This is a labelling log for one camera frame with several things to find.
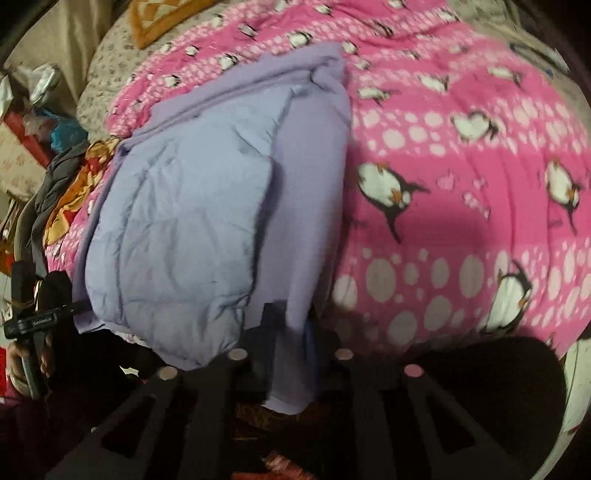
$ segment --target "hand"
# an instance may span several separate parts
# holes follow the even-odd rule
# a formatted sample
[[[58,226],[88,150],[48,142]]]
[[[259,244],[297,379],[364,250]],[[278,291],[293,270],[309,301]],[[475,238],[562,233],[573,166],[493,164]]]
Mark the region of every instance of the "hand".
[[[18,380],[25,381],[25,373],[22,369],[22,359],[27,358],[29,356],[29,350],[22,345],[11,342],[8,345],[7,355],[6,355],[6,367],[7,371],[11,372]],[[40,368],[41,372],[49,378],[53,375],[56,365],[55,365],[55,357],[53,354],[52,348],[52,338],[51,332],[45,336],[45,345],[43,346],[43,350],[41,351],[41,361],[40,361]]]

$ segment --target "yellow patterned fabric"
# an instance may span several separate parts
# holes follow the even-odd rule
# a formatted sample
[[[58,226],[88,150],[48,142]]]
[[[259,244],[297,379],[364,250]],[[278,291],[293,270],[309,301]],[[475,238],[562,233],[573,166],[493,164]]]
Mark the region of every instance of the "yellow patterned fabric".
[[[204,10],[215,0],[132,0],[129,23],[138,48],[150,45],[192,15]]]

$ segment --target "penguin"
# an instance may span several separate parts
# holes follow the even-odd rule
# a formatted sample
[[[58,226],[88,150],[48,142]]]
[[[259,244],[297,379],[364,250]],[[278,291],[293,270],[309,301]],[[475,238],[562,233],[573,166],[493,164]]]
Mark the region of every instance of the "penguin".
[[[352,41],[344,41],[341,44],[341,47],[343,47],[343,50],[345,51],[345,53],[348,53],[350,55],[355,55],[357,53],[357,45],[355,45]]]
[[[488,67],[487,71],[493,77],[504,80],[512,80],[519,88],[521,88],[521,73],[515,73],[507,67]]]
[[[505,333],[514,332],[527,310],[534,287],[519,262],[513,260],[512,263],[517,268],[516,273],[503,275],[501,270],[497,273],[498,287],[488,320],[482,329],[483,334],[499,330]]]
[[[218,61],[220,64],[220,68],[222,69],[223,72],[225,72],[226,70],[231,69],[234,65],[238,64],[238,57],[231,55],[229,53],[226,53],[226,54],[222,55],[221,57],[219,57]]]
[[[256,29],[252,28],[250,25],[246,23],[241,23],[238,25],[238,30],[244,33],[247,37],[255,38],[256,34],[258,33]]]
[[[435,92],[445,93],[449,87],[449,76],[434,77],[431,75],[418,75],[418,78],[425,87]]]
[[[127,82],[125,82],[125,86],[131,85],[134,82],[135,78],[136,78],[135,73],[132,73],[131,75],[129,75]]]
[[[386,101],[390,98],[389,92],[384,92],[376,87],[363,87],[357,89],[357,95],[361,100],[375,100],[378,105],[381,105],[380,102]]]
[[[312,41],[312,35],[308,32],[296,31],[287,36],[292,48],[305,47]]]
[[[332,16],[332,8],[328,5],[320,4],[314,7],[319,14]]]
[[[355,66],[359,70],[367,70],[368,68],[371,67],[371,63],[369,62],[369,60],[359,59],[359,61],[357,63],[355,63]]]
[[[400,10],[401,8],[408,8],[406,5],[405,0],[388,0],[388,5],[396,10]]]
[[[451,13],[449,10],[441,10],[437,15],[439,15],[439,18],[445,20],[446,22],[456,22],[458,20],[457,16],[455,16],[455,14]]]
[[[223,25],[223,15],[216,14],[213,16],[211,22],[209,22],[212,28],[220,28]]]
[[[421,60],[421,56],[412,50],[404,50],[402,53],[402,56],[408,59],[413,59],[413,60]]]
[[[176,75],[166,75],[164,77],[164,84],[168,88],[176,87],[179,83],[181,83],[181,79]]]
[[[283,10],[285,10],[289,6],[290,6],[290,3],[288,0],[278,0],[278,2],[275,4],[275,11],[278,14],[280,14],[281,12],[283,12]]]
[[[463,142],[479,140],[485,135],[490,135],[492,140],[499,133],[499,128],[484,112],[472,112],[468,117],[452,115],[452,123]]]
[[[199,49],[194,45],[189,45],[185,48],[185,55],[189,55],[189,57],[194,57],[197,53],[199,53]]]
[[[173,49],[173,43],[171,41],[168,41],[160,47],[159,52],[164,54],[164,53],[168,53],[172,49]]]
[[[357,181],[363,196],[385,215],[392,236],[401,243],[397,218],[412,204],[413,193],[431,192],[417,183],[407,182],[388,164],[362,164],[357,169]]]
[[[381,37],[391,38],[394,35],[394,30],[392,27],[384,25],[383,23],[374,21],[372,27]]]
[[[555,158],[548,162],[544,175],[548,197],[566,210],[571,230],[577,235],[573,213],[579,208],[582,186],[573,181],[572,176]]]

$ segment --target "metal rivet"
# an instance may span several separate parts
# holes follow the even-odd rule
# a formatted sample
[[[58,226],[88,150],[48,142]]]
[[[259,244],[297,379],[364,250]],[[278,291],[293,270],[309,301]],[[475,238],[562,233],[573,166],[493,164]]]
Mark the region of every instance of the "metal rivet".
[[[346,362],[347,360],[351,360],[353,358],[353,352],[348,348],[339,348],[335,352],[335,357],[337,360]]]
[[[240,362],[248,356],[248,352],[244,348],[233,348],[228,353],[228,358],[235,362]]]
[[[404,375],[410,378],[421,378],[425,374],[423,367],[417,364],[410,364],[404,367]]]
[[[178,370],[170,365],[162,367],[158,370],[158,377],[160,380],[172,380],[178,375]]]

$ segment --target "orange patterned cushion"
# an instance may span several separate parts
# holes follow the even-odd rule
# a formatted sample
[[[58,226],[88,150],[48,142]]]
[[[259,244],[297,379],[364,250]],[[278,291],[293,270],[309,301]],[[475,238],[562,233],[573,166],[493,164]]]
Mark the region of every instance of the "orange patterned cushion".
[[[138,48],[150,45],[190,16],[213,5],[216,0],[132,0],[129,23]]]

